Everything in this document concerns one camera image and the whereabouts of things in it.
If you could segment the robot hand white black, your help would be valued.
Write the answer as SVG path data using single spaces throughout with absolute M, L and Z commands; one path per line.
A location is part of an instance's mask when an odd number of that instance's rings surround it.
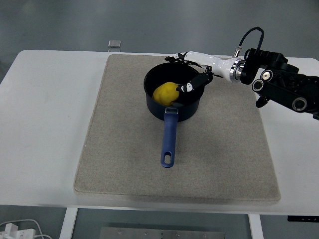
M 177 91 L 188 93 L 209 84 L 214 76 L 221 77 L 230 82 L 239 82 L 237 70 L 241 59 L 237 57 L 220 58 L 199 52 L 176 53 L 165 58 L 166 61 L 182 62 L 187 65 L 195 65 L 204 69 L 204 72 L 197 75 L 184 85 L 178 86 Z

